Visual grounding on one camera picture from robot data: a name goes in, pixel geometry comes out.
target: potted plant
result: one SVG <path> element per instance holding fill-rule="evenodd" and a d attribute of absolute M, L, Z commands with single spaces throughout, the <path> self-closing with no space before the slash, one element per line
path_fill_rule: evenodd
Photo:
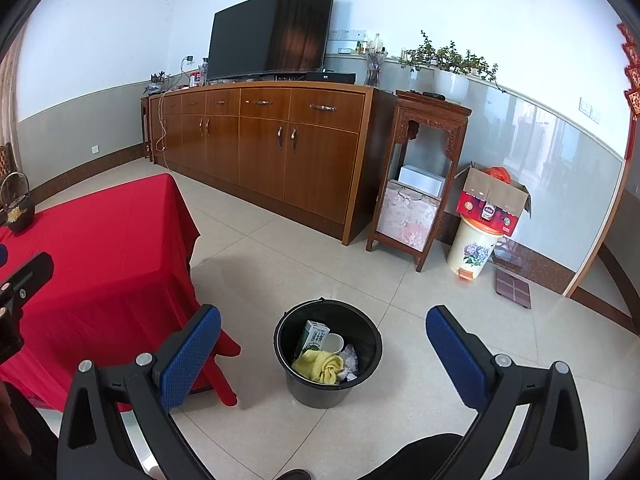
<path fill-rule="evenodd" d="M 489 67 L 483 56 L 478 57 L 470 50 L 462 56 L 453 41 L 449 46 L 436 49 L 426 33 L 423 30 L 420 33 L 423 38 L 421 46 L 415 50 L 407 50 L 406 58 L 400 60 L 400 65 L 402 68 L 408 66 L 412 71 L 419 71 L 423 66 L 434 67 L 436 93 L 444 95 L 449 101 L 461 103 L 469 86 L 469 79 L 466 78 L 468 74 L 495 82 L 498 65 Z"/>
<path fill-rule="evenodd" d="M 162 83 L 168 78 L 169 76 L 164 73 L 164 70 L 157 74 L 152 74 L 151 78 L 149 78 L 151 83 L 146 86 L 145 92 L 148 92 L 149 95 L 159 94 L 162 91 Z"/>

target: black bucket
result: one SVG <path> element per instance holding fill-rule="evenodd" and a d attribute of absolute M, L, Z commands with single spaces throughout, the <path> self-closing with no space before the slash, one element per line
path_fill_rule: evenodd
<path fill-rule="evenodd" d="M 307 320 L 324 323 L 352 344 L 358 355 L 358 378 L 340 384 L 321 384 L 291 368 L 293 355 Z M 287 390 L 299 402 L 312 408 L 331 408 L 341 402 L 354 386 L 366 381 L 382 357 L 382 338 L 372 320 L 350 304 L 337 300 L 307 301 L 282 316 L 273 334 L 278 361 L 287 373 Z"/>

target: shoe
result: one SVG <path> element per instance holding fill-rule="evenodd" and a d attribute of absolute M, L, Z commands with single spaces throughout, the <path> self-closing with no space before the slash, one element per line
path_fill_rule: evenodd
<path fill-rule="evenodd" d="M 276 480 L 311 480 L 311 475 L 302 469 L 293 469 L 278 476 Z"/>

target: red box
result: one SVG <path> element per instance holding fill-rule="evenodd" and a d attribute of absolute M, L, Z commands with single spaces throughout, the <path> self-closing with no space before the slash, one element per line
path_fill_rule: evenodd
<path fill-rule="evenodd" d="M 503 233 L 505 236 L 511 236 L 518 223 L 518 217 L 503 211 L 499 207 L 495 207 L 494 216 L 491 220 L 487 221 L 481 217 L 485 203 L 484 200 L 480 200 L 463 191 L 460 193 L 460 200 L 458 201 L 456 211 L 462 216 L 476 220 L 494 231 Z"/>
<path fill-rule="evenodd" d="M 484 171 L 488 168 L 472 162 L 456 178 L 466 173 L 465 185 L 456 211 L 505 236 L 513 234 L 523 211 L 531 216 L 531 195 L 525 186 L 512 180 L 507 184 Z"/>

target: electrical cord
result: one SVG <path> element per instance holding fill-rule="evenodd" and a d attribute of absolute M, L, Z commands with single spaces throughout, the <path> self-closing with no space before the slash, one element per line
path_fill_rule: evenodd
<path fill-rule="evenodd" d="M 188 78 L 188 76 L 184 73 L 184 70 L 182 69 L 184 62 L 187 60 L 187 58 L 188 56 L 183 57 L 180 62 L 180 77 L 175 81 L 175 83 L 169 86 L 169 88 L 162 93 L 162 95 L 160 96 L 160 100 L 158 101 L 158 117 L 160 118 L 160 127 L 162 128 L 162 136 L 158 140 L 156 140 L 156 151 L 162 152 L 162 160 L 164 160 L 164 166 L 169 171 L 171 171 L 171 169 L 166 163 L 166 151 L 165 151 L 166 143 L 164 142 L 164 138 L 166 137 L 166 127 L 164 126 L 164 111 L 162 110 L 162 102 L 164 101 L 164 96 L 167 95 L 167 93 L 170 92 L 174 88 L 174 86 L 176 86 L 180 82 L 180 79 L 182 79 L 183 75 Z"/>

